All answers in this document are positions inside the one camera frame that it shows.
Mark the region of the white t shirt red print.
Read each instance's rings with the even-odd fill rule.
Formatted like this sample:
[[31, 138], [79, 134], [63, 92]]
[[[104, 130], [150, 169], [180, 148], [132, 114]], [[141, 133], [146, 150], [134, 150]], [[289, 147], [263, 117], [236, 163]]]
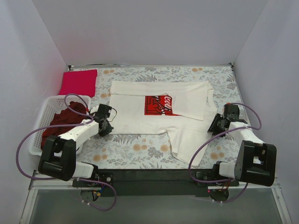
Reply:
[[204, 82], [113, 81], [110, 88], [112, 134], [162, 134], [169, 136], [172, 155], [199, 165], [211, 138], [208, 129], [217, 113], [214, 88]]

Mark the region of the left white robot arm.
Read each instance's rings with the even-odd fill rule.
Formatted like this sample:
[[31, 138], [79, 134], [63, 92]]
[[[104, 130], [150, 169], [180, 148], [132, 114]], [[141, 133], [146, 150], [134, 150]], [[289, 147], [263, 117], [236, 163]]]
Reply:
[[39, 173], [63, 181], [83, 178], [90, 187], [99, 183], [99, 174], [94, 172], [96, 167], [76, 160], [77, 149], [83, 143], [97, 134], [104, 137], [113, 130], [108, 121], [113, 108], [104, 104], [97, 108], [93, 120], [84, 119], [82, 125], [59, 136], [51, 135], [46, 138], [38, 165]]

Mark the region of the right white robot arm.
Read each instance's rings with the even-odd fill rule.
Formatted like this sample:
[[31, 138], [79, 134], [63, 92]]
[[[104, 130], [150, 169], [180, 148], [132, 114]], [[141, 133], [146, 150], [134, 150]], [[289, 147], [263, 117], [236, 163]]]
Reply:
[[209, 132], [213, 136], [225, 136], [225, 131], [240, 147], [235, 162], [218, 161], [213, 165], [211, 179], [216, 185], [222, 185], [227, 180], [235, 179], [270, 187], [274, 183], [277, 149], [272, 144], [264, 143], [240, 118], [237, 104], [226, 104], [223, 114], [216, 114]]

